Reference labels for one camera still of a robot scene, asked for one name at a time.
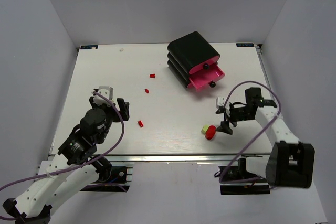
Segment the red round lego block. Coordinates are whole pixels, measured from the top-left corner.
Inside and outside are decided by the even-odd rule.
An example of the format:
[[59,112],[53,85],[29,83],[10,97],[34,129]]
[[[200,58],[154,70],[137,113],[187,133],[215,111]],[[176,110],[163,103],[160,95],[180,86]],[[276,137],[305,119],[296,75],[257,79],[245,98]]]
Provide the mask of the red round lego block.
[[205,131],[205,138],[207,140],[212,140],[215,134],[216,134],[216,126],[210,125]]

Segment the pale yellow small lego brick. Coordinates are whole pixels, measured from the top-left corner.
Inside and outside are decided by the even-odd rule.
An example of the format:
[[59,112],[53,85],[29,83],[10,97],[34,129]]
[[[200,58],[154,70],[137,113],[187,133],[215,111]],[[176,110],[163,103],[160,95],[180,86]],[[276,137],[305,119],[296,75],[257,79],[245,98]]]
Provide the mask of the pale yellow small lego brick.
[[204,126],[202,127],[202,129],[201,129],[201,133],[202,133],[202,134],[205,134],[206,131],[208,130],[208,128],[209,128],[209,125],[204,125]]

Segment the red sloped lego piece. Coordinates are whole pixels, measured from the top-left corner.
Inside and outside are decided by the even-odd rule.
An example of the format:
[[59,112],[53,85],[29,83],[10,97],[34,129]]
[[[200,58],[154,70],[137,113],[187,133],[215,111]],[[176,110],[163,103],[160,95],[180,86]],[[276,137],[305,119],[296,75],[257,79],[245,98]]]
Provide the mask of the red sloped lego piece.
[[140,128],[144,127],[142,121],[138,121],[138,125],[139,125]]

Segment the pink drawer with black knob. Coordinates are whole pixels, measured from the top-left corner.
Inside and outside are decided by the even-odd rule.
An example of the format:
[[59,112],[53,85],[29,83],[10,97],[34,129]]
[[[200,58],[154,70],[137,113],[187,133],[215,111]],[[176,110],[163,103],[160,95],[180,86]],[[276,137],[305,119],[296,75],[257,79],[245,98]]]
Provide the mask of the pink drawer with black knob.
[[208,60],[206,60],[206,61],[204,61],[204,62],[201,62],[201,63],[199,63],[199,64],[193,66],[193,67],[189,70],[189,72],[188,72],[189,75],[192,75],[192,74],[194,74],[194,73],[196,73],[196,72],[198,72],[198,71],[200,71],[200,70],[202,70],[202,69],[205,69],[205,68],[204,68],[205,65],[207,65],[207,66],[210,67],[211,65],[217,63],[218,60],[219,60],[219,58],[220,58],[220,56],[215,56],[215,57],[213,57],[213,58],[211,58],[211,59],[208,59]]

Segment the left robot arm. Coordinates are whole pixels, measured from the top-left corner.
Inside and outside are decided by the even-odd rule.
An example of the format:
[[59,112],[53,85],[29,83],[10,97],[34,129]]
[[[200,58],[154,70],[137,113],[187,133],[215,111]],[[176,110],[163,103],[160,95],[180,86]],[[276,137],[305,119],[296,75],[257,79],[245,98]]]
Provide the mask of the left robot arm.
[[15,223],[49,223],[52,214],[69,198],[91,183],[113,183],[112,165],[104,154],[96,155],[113,123],[129,120],[129,103],[108,95],[90,97],[91,109],[61,144],[44,174],[21,195],[4,201],[3,208]]

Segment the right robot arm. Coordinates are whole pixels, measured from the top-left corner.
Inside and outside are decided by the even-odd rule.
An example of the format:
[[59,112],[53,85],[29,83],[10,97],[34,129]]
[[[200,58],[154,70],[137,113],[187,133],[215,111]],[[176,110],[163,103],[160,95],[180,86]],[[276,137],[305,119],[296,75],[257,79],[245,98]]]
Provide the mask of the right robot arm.
[[226,166],[221,183],[255,182],[265,179],[273,187],[309,188],[312,183],[315,149],[301,142],[280,116],[274,100],[265,99],[260,88],[245,90],[245,102],[230,103],[216,99],[217,113],[223,115],[217,132],[233,134],[239,122],[256,121],[272,145],[269,156],[243,155],[237,166]]

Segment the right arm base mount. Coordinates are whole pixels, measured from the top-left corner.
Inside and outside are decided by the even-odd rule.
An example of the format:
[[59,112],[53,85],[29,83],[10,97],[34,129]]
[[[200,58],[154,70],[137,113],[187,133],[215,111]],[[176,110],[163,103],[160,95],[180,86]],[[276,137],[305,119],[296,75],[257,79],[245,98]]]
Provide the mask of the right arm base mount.
[[269,195],[271,187],[264,178],[246,171],[245,157],[228,168],[220,180],[221,195]]

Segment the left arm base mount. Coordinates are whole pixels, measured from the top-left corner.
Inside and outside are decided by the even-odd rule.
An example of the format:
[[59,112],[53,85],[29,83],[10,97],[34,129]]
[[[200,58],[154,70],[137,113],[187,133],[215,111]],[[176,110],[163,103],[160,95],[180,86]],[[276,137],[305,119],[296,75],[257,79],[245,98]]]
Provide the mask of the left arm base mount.
[[132,180],[132,167],[112,165],[105,157],[92,163],[98,179],[81,191],[101,193],[126,193]]

